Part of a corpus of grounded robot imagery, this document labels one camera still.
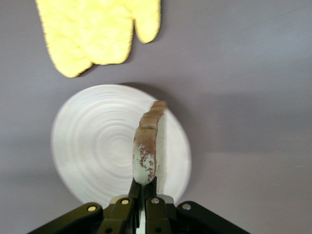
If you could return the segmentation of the round wooden plate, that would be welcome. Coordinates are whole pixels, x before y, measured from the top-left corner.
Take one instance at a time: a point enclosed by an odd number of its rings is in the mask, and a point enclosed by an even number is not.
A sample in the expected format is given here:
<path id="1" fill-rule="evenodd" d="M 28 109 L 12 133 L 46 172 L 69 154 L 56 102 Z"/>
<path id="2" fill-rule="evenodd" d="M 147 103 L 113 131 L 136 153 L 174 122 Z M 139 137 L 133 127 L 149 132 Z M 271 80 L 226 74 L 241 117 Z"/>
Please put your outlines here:
<path id="1" fill-rule="evenodd" d="M 82 203 L 107 206 L 113 197 L 128 193 L 135 130 L 156 100 L 168 103 L 163 192 L 174 201 L 183 196 L 191 175 L 191 148 L 169 96 L 105 84 L 70 97 L 59 110 L 51 133 L 57 172 Z"/>

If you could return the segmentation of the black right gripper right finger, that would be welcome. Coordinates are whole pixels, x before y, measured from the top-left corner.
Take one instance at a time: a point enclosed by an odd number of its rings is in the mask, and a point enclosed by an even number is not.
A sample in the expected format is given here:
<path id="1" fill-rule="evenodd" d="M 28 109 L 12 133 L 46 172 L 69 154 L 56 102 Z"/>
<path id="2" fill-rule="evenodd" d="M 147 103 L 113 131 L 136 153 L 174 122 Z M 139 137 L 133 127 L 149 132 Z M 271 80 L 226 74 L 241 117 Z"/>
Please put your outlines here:
<path id="1" fill-rule="evenodd" d="M 156 189 L 157 178 L 144 187 L 144 234 L 251 234 L 196 202 L 175 206 L 172 197 Z"/>

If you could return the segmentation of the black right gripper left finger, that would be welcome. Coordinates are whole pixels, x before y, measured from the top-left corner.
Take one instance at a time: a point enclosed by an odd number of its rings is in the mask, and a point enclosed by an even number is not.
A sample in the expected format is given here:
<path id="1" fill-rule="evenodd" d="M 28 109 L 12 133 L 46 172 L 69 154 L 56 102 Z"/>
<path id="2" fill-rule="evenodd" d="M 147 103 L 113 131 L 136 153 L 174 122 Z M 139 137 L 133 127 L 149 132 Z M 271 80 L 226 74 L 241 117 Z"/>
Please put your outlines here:
<path id="1" fill-rule="evenodd" d="M 141 218 L 141 185 L 114 197 L 104 209 L 89 202 L 34 229 L 29 234 L 136 234 Z"/>

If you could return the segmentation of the yellow quilted oven mitt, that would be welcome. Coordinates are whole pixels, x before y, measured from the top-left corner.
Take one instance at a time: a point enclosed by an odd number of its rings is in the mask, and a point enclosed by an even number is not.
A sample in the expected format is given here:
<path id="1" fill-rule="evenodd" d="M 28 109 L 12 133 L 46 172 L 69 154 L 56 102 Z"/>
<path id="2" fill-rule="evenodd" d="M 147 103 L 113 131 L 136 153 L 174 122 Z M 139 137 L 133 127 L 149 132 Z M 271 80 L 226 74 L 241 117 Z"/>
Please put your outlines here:
<path id="1" fill-rule="evenodd" d="M 160 29 L 161 0 L 79 0 L 82 47 L 93 64 L 121 64 L 133 36 L 143 44 Z"/>
<path id="2" fill-rule="evenodd" d="M 54 67 L 75 78 L 92 66 L 78 30 L 79 0 L 35 0 L 46 48 Z"/>

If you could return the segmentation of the large table cover sheet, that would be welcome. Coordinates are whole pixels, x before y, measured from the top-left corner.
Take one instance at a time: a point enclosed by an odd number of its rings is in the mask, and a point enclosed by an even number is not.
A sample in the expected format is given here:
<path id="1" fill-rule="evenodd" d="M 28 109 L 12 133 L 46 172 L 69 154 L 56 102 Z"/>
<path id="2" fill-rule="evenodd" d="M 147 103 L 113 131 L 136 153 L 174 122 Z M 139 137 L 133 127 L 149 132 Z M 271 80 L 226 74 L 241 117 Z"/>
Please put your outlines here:
<path id="1" fill-rule="evenodd" d="M 50 132 L 70 96 L 99 84 L 168 102 L 192 149 L 182 201 L 253 234 L 312 234 L 312 0 L 162 0 L 152 43 L 79 78 L 54 68 L 35 0 L 0 0 L 0 234 L 80 205 Z"/>

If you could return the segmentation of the slice of toast bread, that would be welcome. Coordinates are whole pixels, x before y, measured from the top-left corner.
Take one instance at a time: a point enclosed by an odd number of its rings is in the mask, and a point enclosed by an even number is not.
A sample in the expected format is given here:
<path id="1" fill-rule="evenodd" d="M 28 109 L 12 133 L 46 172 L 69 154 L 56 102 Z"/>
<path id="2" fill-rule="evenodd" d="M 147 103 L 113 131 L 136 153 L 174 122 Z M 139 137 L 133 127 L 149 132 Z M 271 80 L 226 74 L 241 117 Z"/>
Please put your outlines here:
<path id="1" fill-rule="evenodd" d="M 156 191 L 163 194 L 166 181 L 167 102 L 155 101 L 143 114 L 133 142 L 133 178 L 145 186 L 157 179 Z"/>

